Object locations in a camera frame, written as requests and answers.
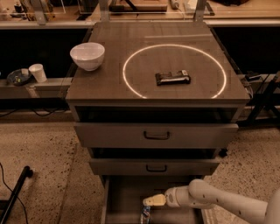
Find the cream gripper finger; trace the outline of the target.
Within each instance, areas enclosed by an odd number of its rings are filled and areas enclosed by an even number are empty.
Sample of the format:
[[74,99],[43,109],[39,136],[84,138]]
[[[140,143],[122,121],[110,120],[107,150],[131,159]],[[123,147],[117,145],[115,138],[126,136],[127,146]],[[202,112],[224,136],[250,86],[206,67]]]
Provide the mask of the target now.
[[157,194],[143,200],[143,204],[147,207],[161,207],[164,206],[165,203],[166,199],[163,194]]

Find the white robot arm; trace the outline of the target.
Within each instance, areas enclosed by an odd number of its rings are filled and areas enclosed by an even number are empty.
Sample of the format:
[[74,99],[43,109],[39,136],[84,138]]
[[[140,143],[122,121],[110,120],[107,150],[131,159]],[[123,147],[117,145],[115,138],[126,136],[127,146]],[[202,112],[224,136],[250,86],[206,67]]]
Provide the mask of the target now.
[[240,194],[222,191],[202,179],[194,179],[189,185],[169,188],[164,194],[156,194],[143,200],[141,224],[150,224],[151,208],[192,207],[209,209],[217,205],[249,224],[280,224],[280,190],[275,191],[268,202]]

